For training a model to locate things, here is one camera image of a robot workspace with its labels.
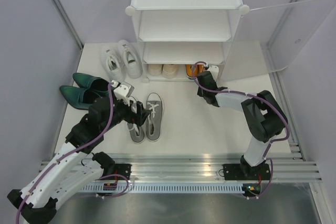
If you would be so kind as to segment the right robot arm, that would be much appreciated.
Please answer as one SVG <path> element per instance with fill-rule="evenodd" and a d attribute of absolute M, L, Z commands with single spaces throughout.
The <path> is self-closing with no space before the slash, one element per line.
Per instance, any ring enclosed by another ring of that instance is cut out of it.
<path fill-rule="evenodd" d="M 241 156 L 236 172 L 243 180 L 254 179 L 266 171 L 266 155 L 283 130 L 289 137 L 288 119 L 268 90 L 256 94 L 218 87 L 210 71 L 203 71 L 194 78 L 198 85 L 197 95 L 215 107 L 231 108 L 243 112 L 251 140 Z"/>

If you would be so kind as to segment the beige lace sneaker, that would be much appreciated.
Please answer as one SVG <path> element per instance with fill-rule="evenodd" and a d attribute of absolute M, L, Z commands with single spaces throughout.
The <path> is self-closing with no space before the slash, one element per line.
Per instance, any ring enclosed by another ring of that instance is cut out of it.
<path fill-rule="evenodd" d="M 156 78 L 162 75 L 163 65 L 162 64 L 148 64 L 147 75 L 149 79 Z"/>
<path fill-rule="evenodd" d="M 166 79 L 173 79 L 177 76 L 179 66 L 175 64 L 164 64 L 162 69 L 162 76 Z"/>

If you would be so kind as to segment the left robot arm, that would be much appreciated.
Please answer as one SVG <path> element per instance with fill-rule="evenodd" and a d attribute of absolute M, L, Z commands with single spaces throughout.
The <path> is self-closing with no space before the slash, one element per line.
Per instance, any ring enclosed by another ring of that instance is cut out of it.
<path fill-rule="evenodd" d="M 142 126 L 150 113 L 140 101 L 127 105 L 107 97 L 96 99 L 37 177 L 26 187 L 13 189 L 7 195 L 17 209 L 15 222 L 24 218 L 28 223 L 49 223 L 62 205 L 85 185 L 118 176 L 114 160 L 104 152 L 94 154 L 74 174 L 69 172 L 104 140 L 105 132 L 122 121 Z"/>

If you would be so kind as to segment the grey canvas sneaker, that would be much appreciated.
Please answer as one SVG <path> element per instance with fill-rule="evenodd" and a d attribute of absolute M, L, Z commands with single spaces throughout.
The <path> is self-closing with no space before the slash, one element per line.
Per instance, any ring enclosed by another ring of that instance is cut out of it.
<path fill-rule="evenodd" d="M 159 140 L 161 135 L 161 124 L 164 112 L 164 104 L 161 97 L 152 92 L 146 100 L 146 109 L 150 111 L 146 121 L 146 136 L 151 142 Z"/>
<path fill-rule="evenodd" d="M 131 140 L 134 143 L 140 144 L 144 141 L 145 134 L 141 126 L 132 123 L 127 123 L 127 129 L 129 130 Z"/>

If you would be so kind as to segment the orange canvas sneaker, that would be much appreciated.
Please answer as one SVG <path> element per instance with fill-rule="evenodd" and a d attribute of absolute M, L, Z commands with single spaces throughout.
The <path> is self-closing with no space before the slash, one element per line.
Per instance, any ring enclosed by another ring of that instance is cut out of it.
<path fill-rule="evenodd" d="M 202 65 L 202 64 L 197 65 L 195 67 L 194 74 L 195 74 L 195 76 L 197 76 L 199 73 L 202 73 L 205 70 L 206 70 L 206 67 L 204 65 Z"/>
<path fill-rule="evenodd" d="M 198 67 L 194 66 L 194 65 L 185 65 L 185 69 L 186 69 L 186 76 L 189 79 L 193 79 L 195 76 L 197 76 L 197 72 L 198 72 Z"/>

